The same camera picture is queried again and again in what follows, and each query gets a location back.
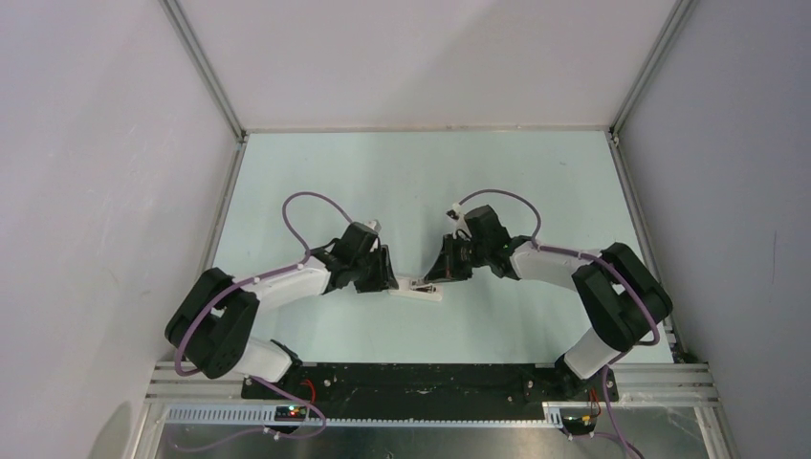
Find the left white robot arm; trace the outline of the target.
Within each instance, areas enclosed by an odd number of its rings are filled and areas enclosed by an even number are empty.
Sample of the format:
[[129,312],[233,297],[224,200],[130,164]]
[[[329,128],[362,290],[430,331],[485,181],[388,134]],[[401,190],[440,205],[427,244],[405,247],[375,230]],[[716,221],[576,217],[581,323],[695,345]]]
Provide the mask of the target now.
[[298,300],[347,286],[357,293],[398,288],[389,247],[359,222],[343,235],[309,250],[302,262],[241,281],[219,268],[200,274],[164,329],[176,360],[215,380],[231,372],[265,381],[279,398],[302,386],[299,357],[274,339],[253,336],[256,318]]

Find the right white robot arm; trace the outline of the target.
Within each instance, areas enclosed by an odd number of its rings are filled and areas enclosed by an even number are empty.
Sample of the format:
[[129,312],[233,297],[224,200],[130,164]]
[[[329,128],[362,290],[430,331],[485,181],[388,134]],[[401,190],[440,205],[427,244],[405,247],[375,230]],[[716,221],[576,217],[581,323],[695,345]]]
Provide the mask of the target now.
[[637,345],[658,342],[658,325],[670,315],[672,300],[628,245],[616,242],[597,251],[542,245],[529,235],[512,236],[490,206],[448,215],[454,230],[444,235],[424,282],[466,281],[487,267],[499,278],[545,282],[578,294],[590,327],[556,360],[556,385],[565,398],[583,398],[595,385],[594,375],[611,362]]

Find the white battery cover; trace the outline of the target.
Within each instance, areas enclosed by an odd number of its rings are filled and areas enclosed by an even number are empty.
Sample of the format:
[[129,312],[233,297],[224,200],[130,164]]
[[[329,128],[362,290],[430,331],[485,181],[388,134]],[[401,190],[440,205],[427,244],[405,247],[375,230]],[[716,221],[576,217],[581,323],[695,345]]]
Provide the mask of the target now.
[[434,295],[439,292],[438,288],[434,284],[422,283],[419,281],[412,282],[409,286],[409,290],[426,295]]

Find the white remote control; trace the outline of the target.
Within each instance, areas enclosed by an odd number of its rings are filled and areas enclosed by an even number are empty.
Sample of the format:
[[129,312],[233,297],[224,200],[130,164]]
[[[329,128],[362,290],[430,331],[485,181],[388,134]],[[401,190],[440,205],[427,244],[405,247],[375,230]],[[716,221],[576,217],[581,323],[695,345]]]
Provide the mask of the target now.
[[399,289],[387,291],[390,295],[401,296],[413,300],[432,301],[432,302],[440,302],[443,299],[443,289],[439,285],[434,284],[439,290],[437,294],[426,295],[422,293],[412,292],[409,290],[410,284],[414,281],[425,283],[422,279],[397,276],[397,280],[399,282]]

